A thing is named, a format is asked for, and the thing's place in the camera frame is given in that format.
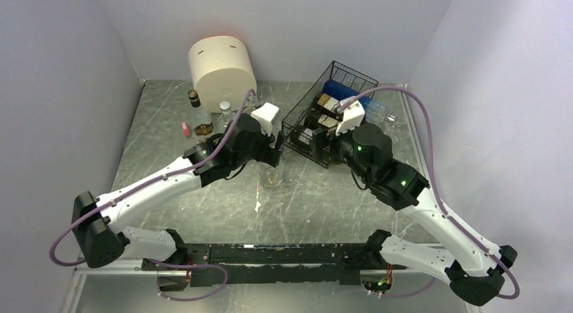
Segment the clear round glass bottle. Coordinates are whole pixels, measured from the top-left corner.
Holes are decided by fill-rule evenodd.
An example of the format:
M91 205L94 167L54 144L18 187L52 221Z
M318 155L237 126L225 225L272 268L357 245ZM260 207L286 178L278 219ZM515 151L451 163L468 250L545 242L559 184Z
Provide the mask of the clear round glass bottle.
M215 123L215 133L223 134L233 121L235 113L231 110L231 104L228 101L222 101L219 104L220 115Z

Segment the clear bottle gold black label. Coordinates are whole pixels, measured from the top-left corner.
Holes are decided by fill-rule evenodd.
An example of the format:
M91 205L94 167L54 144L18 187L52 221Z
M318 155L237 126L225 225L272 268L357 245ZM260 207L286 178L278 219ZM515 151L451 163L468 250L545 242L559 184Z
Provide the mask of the clear bottle gold black label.
M199 94L196 90L188 91L191 104L192 128L198 142L206 142L214 133L211 114L202 106Z

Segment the slim clear glass bottle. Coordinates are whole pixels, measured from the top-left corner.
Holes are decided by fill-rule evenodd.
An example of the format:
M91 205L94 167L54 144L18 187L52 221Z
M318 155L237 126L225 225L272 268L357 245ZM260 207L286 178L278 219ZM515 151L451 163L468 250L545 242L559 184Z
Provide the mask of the slim clear glass bottle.
M251 114L253 111L258 110L264 104L262 98L257 93L252 93L249 96L246 112Z

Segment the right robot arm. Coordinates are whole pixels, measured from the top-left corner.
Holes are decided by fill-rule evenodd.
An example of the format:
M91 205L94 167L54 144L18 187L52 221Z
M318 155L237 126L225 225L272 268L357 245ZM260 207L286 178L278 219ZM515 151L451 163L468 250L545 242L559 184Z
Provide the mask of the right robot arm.
M323 147L347 165L353 179L359 179L378 201L410 217L442 245L435 249L377 230L364 245L370 267L413 268L448 284L474 306L503 297L506 278L515 279L509 268L517 258L516 250L486 240L439 202L422 174L393 157L392 140L377 125L365 123L344 133L321 128L313 135L312 149Z

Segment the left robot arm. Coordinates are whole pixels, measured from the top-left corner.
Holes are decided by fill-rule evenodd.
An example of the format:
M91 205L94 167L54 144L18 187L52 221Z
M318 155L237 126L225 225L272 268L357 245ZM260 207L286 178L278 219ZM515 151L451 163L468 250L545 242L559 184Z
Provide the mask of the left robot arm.
M187 250L171 230L149 231L131 223L179 195L197 191L230 177L250 161L277 166L285 135L273 133L273 121L258 114L241 114L225 133L198 143L158 172L117 191L76 196L72 232L90 268L121 257L158 260L169 269L184 266Z

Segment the clear square glass bottle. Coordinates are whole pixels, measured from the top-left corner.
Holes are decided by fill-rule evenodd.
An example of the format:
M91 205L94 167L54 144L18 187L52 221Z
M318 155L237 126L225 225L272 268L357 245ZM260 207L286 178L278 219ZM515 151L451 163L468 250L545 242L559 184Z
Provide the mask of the clear square glass bottle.
M284 180L284 163L280 162L276 167L263 162L257 163L259 183L263 187L277 187Z

